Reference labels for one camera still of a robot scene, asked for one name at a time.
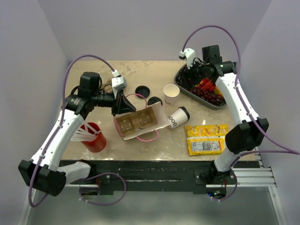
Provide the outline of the cardboard cup carrier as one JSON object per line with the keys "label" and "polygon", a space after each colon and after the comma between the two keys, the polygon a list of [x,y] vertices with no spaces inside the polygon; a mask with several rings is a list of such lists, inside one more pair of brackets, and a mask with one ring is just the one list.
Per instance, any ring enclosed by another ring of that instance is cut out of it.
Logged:
{"label": "cardboard cup carrier", "polygon": [[157,118],[151,108],[145,108],[116,118],[122,136],[135,133],[157,124]]}
{"label": "cardboard cup carrier", "polygon": [[113,91],[113,88],[112,88],[112,79],[109,78],[102,86],[102,89],[105,91],[105,92],[112,92]]}

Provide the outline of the brown paper bag pink handles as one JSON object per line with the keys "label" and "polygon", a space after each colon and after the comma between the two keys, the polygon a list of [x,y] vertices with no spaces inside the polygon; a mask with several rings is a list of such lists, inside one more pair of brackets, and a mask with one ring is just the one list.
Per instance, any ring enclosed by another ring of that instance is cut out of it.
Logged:
{"label": "brown paper bag pink handles", "polygon": [[[145,105],[136,112],[125,113],[113,118],[115,128],[122,140],[138,139],[141,142],[151,142],[159,138],[159,130],[169,126],[168,117],[160,102]],[[155,132],[156,137],[142,139],[140,136]]]}

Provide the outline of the white paper cup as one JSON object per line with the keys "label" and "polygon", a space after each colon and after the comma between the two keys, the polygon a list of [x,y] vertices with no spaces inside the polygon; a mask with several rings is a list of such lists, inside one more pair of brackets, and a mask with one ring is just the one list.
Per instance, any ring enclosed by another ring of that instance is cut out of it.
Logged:
{"label": "white paper cup", "polygon": [[180,89],[175,84],[168,84],[164,87],[163,92],[165,103],[167,105],[173,105],[180,94]]}
{"label": "white paper cup", "polygon": [[190,114],[184,106],[179,107],[173,114],[168,117],[170,129],[177,128],[178,126],[189,120]]}

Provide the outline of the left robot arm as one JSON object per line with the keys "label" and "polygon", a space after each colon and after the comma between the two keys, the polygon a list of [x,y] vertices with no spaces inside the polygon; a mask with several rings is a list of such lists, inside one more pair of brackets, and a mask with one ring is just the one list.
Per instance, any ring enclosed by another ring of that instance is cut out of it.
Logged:
{"label": "left robot arm", "polygon": [[45,142],[29,161],[20,162],[18,170],[30,189],[57,196],[66,184],[77,180],[87,184],[96,181],[96,167],[86,160],[63,167],[59,163],[73,135],[95,107],[109,107],[113,116],[136,111],[124,96],[127,82],[123,76],[115,75],[111,79],[110,93],[101,90],[100,82],[99,74],[83,73],[79,85],[65,98],[60,117]]}

